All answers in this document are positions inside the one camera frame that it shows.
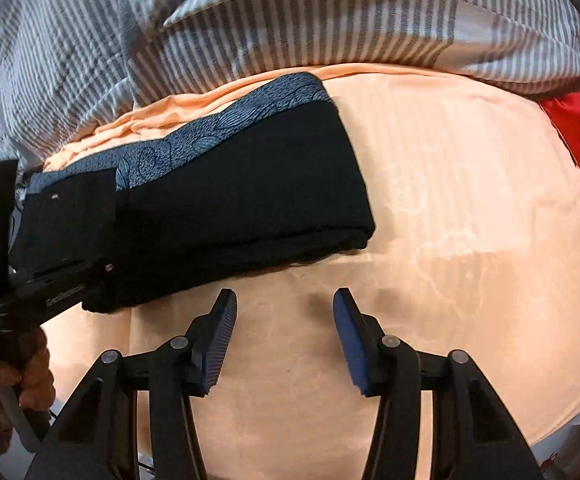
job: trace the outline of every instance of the black towel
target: black towel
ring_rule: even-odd
[[[82,195],[82,178],[86,175],[71,176],[26,200],[10,253],[14,268],[30,272],[50,267],[50,260],[55,265],[74,259],[78,240],[69,239],[71,232],[87,242],[79,247],[79,258],[108,246],[84,235],[84,216],[74,214],[73,200],[61,211],[61,198],[71,189]],[[103,187],[110,190],[114,171],[89,178],[106,182]],[[108,293],[101,296],[105,300],[84,304],[94,312],[244,272],[363,249],[374,232],[355,154],[329,102],[279,112],[163,177],[112,195],[113,248],[105,256],[114,270]],[[53,214],[48,204],[55,207]],[[86,226],[99,230],[109,216]],[[47,251],[34,251],[28,257],[25,248],[32,243],[55,248],[54,256],[39,259]]]

